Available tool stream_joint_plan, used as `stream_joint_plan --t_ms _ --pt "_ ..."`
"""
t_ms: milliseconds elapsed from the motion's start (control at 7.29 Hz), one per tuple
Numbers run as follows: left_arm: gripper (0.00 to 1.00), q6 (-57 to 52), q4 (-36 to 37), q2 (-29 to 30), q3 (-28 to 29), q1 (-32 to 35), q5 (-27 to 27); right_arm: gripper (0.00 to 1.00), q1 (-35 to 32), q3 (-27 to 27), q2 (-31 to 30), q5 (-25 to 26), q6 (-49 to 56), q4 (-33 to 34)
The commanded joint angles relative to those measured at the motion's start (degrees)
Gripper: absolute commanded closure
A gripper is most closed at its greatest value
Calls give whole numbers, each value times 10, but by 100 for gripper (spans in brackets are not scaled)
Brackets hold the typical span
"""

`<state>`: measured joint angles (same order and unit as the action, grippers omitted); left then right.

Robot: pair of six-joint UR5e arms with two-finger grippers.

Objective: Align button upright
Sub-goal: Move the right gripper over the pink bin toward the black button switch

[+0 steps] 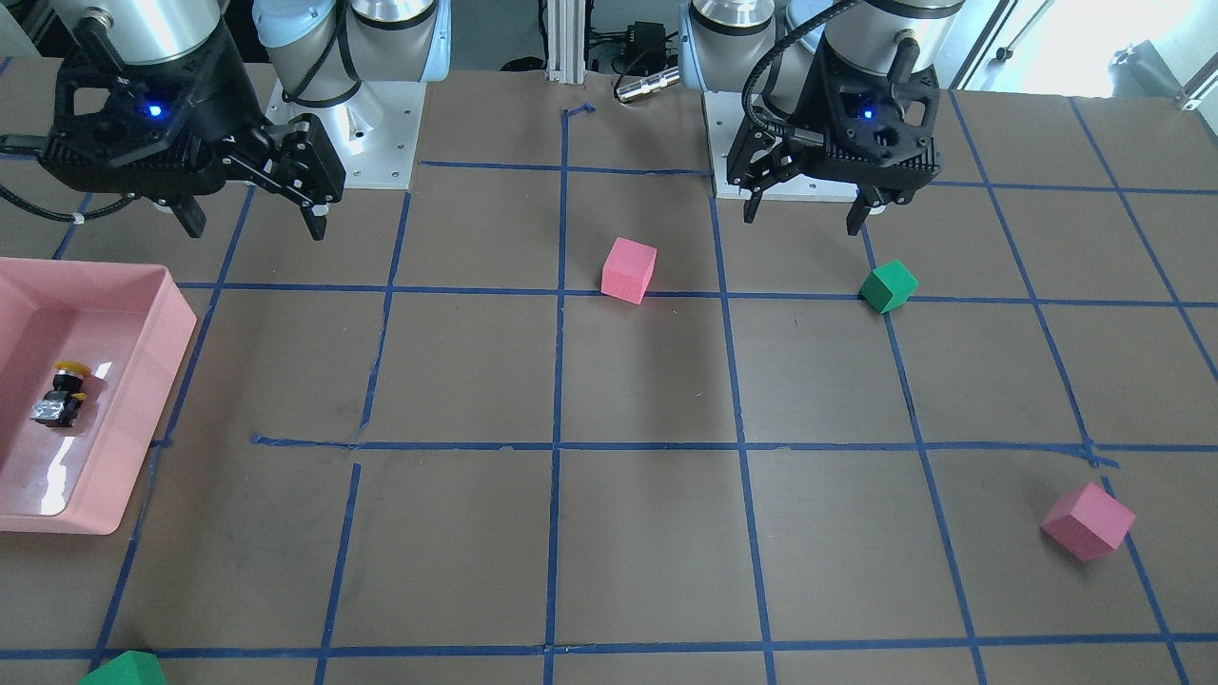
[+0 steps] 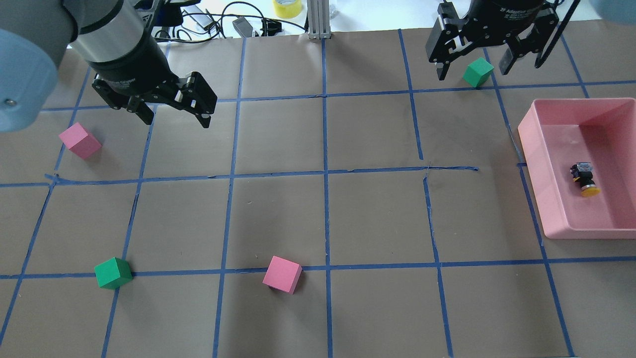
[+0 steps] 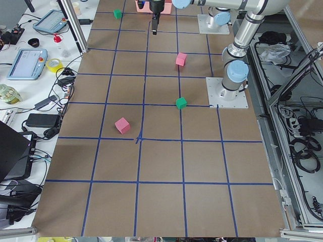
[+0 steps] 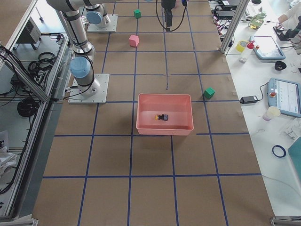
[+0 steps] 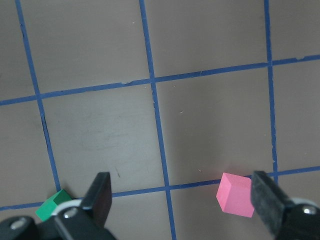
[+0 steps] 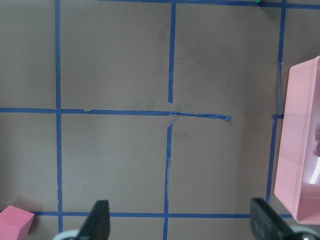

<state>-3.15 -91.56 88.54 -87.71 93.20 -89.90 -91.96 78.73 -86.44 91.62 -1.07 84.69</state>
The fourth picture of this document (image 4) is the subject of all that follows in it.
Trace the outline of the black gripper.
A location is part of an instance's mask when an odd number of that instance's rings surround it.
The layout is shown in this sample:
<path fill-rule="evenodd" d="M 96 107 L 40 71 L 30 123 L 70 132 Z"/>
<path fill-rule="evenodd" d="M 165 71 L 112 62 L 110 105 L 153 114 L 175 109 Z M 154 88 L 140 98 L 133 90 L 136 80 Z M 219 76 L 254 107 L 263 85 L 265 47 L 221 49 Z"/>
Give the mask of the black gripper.
<path fill-rule="evenodd" d="M 172 10 L 176 5 L 176 0 L 161 0 L 161 6 L 163 9 Z"/>

